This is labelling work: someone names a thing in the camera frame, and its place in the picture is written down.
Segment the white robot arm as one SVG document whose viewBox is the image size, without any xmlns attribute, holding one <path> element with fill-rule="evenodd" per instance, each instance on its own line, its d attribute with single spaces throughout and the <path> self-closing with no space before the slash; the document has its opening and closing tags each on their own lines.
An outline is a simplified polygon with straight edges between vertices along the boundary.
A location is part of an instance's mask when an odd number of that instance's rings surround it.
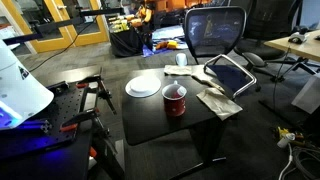
<svg viewBox="0 0 320 180">
<path fill-rule="evenodd" d="M 16 128 L 45 109 L 54 94 L 0 40 L 0 130 Z"/>
</svg>

